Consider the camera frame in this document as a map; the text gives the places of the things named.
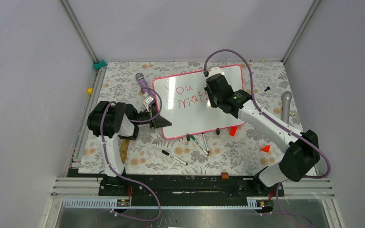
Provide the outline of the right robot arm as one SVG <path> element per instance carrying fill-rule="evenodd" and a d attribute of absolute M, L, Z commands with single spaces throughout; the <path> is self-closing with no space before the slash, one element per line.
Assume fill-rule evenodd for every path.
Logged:
<path fill-rule="evenodd" d="M 303 133 L 263 111 L 249 93 L 242 89 L 233 91 L 223 74 L 210 76 L 205 82 L 212 107 L 252 125 L 284 153 L 281 161 L 256 174 L 253 188 L 258 195 L 267 195 L 276 183 L 300 181 L 319 161 L 317 136 L 313 131 Z"/>

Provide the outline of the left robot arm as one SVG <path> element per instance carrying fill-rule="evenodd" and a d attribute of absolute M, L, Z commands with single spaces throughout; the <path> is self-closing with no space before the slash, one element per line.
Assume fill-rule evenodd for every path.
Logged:
<path fill-rule="evenodd" d="M 105 175 L 117 177 L 124 173 L 118 140 L 136 140 L 142 124 L 153 129 L 172 126 L 170 121 L 160 116 L 155 105 L 139 112 L 132 104 L 100 101 L 90 112 L 87 127 L 102 147 Z"/>

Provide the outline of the pink framed whiteboard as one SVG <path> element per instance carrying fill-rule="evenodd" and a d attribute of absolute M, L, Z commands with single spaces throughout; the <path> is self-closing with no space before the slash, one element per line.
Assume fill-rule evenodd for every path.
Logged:
<path fill-rule="evenodd" d="M 172 124 L 162 128 L 166 139 L 244 124 L 221 109 L 211 107 L 202 71 L 156 78 L 152 86 L 158 93 L 155 100 L 160 116 Z"/>

